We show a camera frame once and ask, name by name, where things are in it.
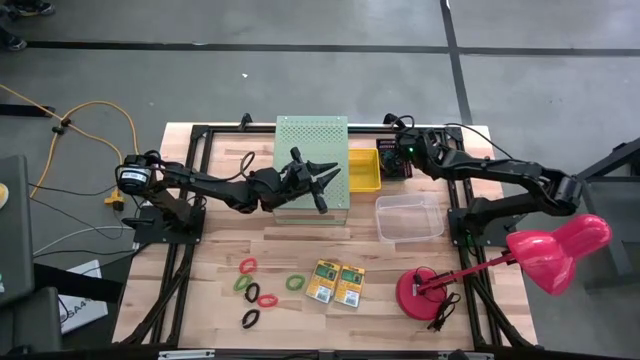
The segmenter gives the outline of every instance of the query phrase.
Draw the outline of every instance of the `wooden table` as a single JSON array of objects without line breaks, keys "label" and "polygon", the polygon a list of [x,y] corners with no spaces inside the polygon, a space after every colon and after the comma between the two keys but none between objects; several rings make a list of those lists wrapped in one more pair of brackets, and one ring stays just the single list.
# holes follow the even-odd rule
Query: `wooden table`
[{"label": "wooden table", "polygon": [[[168,161],[185,161],[191,123],[169,123],[160,152]],[[485,126],[477,130],[488,134]],[[467,152],[475,157],[491,156],[491,146],[471,131],[463,129]],[[352,135],[350,147],[375,147],[376,135]],[[273,134],[215,135],[209,173],[219,177],[238,171],[247,151],[257,156],[251,168],[272,165]],[[200,159],[196,158],[199,167]],[[476,196],[502,197],[499,183],[473,180]],[[262,348],[262,349],[339,349],[339,350],[447,350],[472,349],[471,331],[461,284],[449,291],[462,295],[462,301],[439,333],[427,330],[425,322],[404,315],[395,302],[395,283],[408,269],[430,266],[438,273],[460,269],[457,250],[450,244],[449,229],[443,236],[425,243],[387,244],[378,241],[374,202],[380,195],[430,192],[440,202],[443,221],[450,207],[447,184],[432,181],[420,171],[405,182],[384,183],[377,193],[351,195],[346,226],[293,226],[275,224],[273,215],[257,210],[243,215],[224,203],[209,199],[203,241],[196,247],[180,338],[181,347]],[[500,248],[487,248],[487,257],[499,256]],[[147,247],[135,257],[114,341],[131,333],[155,302],[167,246]],[[263,293],[280,298],[275,308],[262,309],[260,321],[249,330],[241,327],[244,313],[256,307],[234,293],[239,276],[238,264],[249,256],[259,262],[254,279]],[[294,273],[309,276],[318,259],[335,260],[365,268],[365,285],[357,309],[330,302],[322,304],[285,288],[285,279]],[[490,270],[494,297],[522,335],[536,343],[519,266],[500,265]],[[165,331],[168,333],[173,303],[168,307]],[[487,316],[478,306],[483,334],[489,338]]]}]

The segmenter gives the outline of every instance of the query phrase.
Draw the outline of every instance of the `desk lamp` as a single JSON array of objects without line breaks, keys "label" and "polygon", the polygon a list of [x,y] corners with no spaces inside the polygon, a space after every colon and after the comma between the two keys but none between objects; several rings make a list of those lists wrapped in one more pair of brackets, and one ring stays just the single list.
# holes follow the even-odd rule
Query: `desk lamp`
[{"label": "desk lamp", "polygon": [[[439,275],[426,267],[407,271],[396,284],[396,300],[409,317],[432,320],[447,297],[446,285],[502,263],[520,264],[536,285],[551,295],[560,295],[575,275],[576,262],[609,244],[611,237],[609,225],[595,215],[577,216],[552,232],[527,230],[511,233],[507,235],[508,250],[497,259]],[[483,296],[482,291],[479,295],[485,304],[493,302],[490,297]]]}]

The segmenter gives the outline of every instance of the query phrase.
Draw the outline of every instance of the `rubber band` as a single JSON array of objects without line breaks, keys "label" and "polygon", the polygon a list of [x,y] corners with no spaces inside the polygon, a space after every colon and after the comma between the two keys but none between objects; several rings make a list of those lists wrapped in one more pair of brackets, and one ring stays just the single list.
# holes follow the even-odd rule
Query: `rubber band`
[{"label": "rubber band", "polygon": [[278,305],[278,297],[273,294],[262,295],[258,298],[258,306],[273,307]]},{"label": "rubber band", "polygon": [[[252,314],[254,315],[253,320],[247,322],[249,320],[249,316],[251,316]],[[258,322],[259,318],[260,318],[260,310],[251,309],[247,311],[247,313],[244,314],[244,316],[242,317],[242,328],[243,329],[251,328],[253,325],[255,325]]]},{"label": "rubber band", "polygon": [[[293,280],[299,280],[299,281],[296,285],[291,285],[291,281]],[[300,274],[294,274],[287,278],[287,282],[285,283],[285,286],[287,287],[287,290],[297,291],[302,289],[302,286],[304,286],[305,281],[306,279],[304,276]]]},{"label": "rubber band", "polygon": [[[251,292],[251,289],[253,289],[253,288],[255,288],[256,291],[255,291],[253,297],[249,297],[249,293]],[[247,289],[244,292],[244,298],[247,299],[248,302],[254,303],[254,302],[256,302],[256,300],[258,300],[258,297],[260,297],[260,285],[258,285],[257,283],[249,284],[249,286],[247,286]]]},{"label": "rubber band", "polygon": [[[246,268],[245,265],[247,265],[248,263],[252,264],[253,266],[249,266],[248,268]],[[256,260],[256,258],[254,257],[246,258],[242,260],[240,266],[238,266],[238,270],[240,270],[240,274],[244,275],[252,273],[258,270],[258,260]]]},{"label": "rubber band", "polygon": [[251,275],[240,275],[236,283],[233,284],[233,291],[244,290],[249,284],[253,282]]}]

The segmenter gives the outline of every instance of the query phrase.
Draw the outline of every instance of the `red lamp base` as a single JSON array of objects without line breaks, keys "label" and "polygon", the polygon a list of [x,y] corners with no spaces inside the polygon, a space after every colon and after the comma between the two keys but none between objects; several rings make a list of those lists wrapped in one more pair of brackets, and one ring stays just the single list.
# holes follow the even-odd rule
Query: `red lamp base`
[{"label": "red lamp base", "polygon": [[[400,277],[396,284],[396,301],[407,316],[416,320],[433,320],[440,304],[447,298],[447,289],[430,289],[420,295],[417,293],[417,286],[414,286],[415,274],[416,270],[409,270]],[[436,276],[433,270],[427,268],[418,269],[418,274],[423,282]]]}]

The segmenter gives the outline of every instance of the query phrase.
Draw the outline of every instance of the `yellow tray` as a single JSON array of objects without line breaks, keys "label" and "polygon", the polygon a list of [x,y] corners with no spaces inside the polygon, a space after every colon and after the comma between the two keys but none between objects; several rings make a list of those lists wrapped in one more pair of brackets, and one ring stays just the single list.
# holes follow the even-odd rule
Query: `yellow tray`
[{"label": "yellow tray", "polygon": [[349,149],[349,192],[380,190],[378,149]]}]

